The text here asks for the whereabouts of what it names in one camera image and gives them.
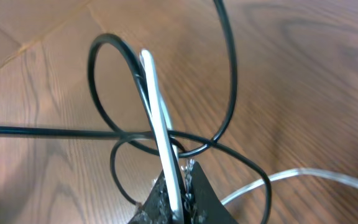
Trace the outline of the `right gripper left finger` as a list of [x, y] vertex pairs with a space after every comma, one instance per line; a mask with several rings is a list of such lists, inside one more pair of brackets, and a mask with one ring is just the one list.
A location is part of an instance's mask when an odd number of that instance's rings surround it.
[[160, 173], [147, 200], [137, 209], [128, 224], [172, 224], [167, 186], [163, 172]]

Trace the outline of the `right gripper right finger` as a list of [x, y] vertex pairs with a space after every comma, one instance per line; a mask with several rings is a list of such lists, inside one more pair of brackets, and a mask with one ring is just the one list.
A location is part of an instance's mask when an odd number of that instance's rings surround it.
[[216, 196], [200, 164], [194, 159], [186, 161], [185, 183], [191, 223], [237, 224]]

